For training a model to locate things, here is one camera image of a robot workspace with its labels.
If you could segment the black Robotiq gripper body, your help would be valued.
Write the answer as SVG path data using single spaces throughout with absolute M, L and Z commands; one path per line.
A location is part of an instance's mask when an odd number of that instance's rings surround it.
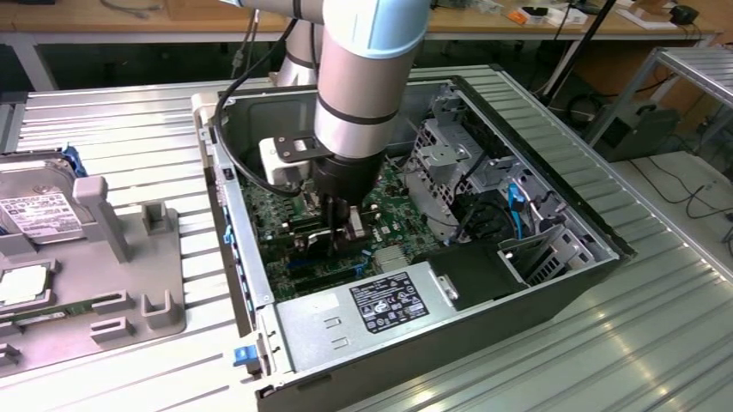
M 362 203 L 375 187 L 383 154 L 351 159 L 339 155 L 312 161 L 312 180 L 320 197 L 346 203 Z

